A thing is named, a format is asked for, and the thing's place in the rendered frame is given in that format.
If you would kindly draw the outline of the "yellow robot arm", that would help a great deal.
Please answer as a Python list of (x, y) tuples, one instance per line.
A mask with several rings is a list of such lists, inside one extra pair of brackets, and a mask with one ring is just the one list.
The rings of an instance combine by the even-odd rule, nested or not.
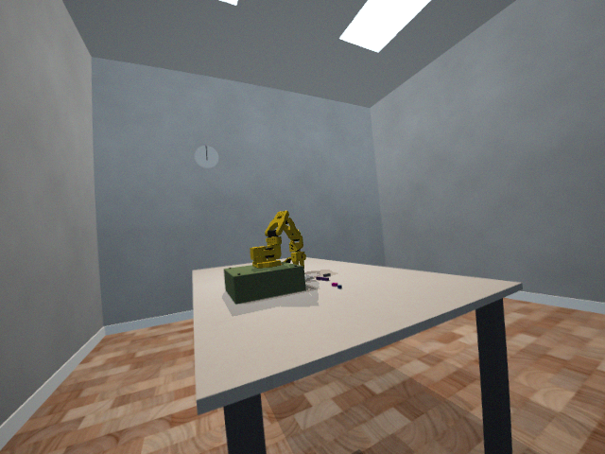
[[(261, 269), (281, 265), (281, 260), (276, 259), (281, 257), (282, 237), (280, 235), (283, 230), (291, 240), (289, 243), (290, 252), (298, 252), (303, 247), (303, 236), (301, 236), (300, 231), (295, 227), (295, 223), (288, 216), (288, 211), (278, 212), (265, 231), (265, 235), (267, 236), (266, 242), (268, 245), (262, 247), (253, 247), (255, 261), (253, 260), (252, 265), (254, 267)], [(290, 226), (287, 226), (287, 224)], [(277, 230), (274, 230), (275, 228), (277, 228)], [(295, 243), (295, 241), (300, 242)]]

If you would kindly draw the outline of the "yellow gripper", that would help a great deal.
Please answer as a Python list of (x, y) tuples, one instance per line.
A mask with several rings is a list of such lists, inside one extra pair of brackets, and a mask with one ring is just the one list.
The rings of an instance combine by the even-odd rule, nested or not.
[[(290, 259), (288, 259), (290, 258)], [(295, 253), (291, 253), (291, 257), (288, 257), (284, 262), (286, 263), (290, 263), (290, 261), (292, 260), (293, 264), (304, 266), (304, 260), (306, 259), (306, 254), (305, 252), (295, 252)]]

